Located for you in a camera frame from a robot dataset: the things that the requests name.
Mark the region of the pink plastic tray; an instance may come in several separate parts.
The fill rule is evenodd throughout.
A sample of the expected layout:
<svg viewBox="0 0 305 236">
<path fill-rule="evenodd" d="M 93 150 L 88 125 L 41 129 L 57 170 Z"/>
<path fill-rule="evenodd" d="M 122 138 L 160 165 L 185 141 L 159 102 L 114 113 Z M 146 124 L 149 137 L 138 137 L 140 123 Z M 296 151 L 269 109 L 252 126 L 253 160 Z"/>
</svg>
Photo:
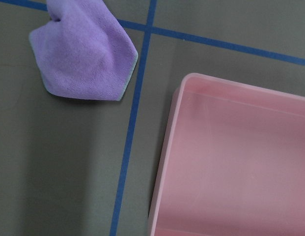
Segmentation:
<svg viewBox="0 0 305 236">
<path fill-rule="evenodd" d="M 191 73 L 175 91 L 150 236 L 305 236 L 305 97 Z"/>
</svg>

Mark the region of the purple microfiber cloth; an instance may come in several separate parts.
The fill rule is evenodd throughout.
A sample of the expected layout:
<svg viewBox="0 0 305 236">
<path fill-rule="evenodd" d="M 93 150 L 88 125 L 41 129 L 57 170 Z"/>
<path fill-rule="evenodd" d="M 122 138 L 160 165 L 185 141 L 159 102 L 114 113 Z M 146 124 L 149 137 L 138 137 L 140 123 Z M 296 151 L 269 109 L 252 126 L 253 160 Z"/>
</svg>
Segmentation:
<svg viewBox="0 0 305 236">
<path fill-rule="evenodd" d="M 138 52 L 101 0 L 49 0 L 50 21 L 29 41 L 46 90 L 56 96 L 119 101 Z"/>
</svg>

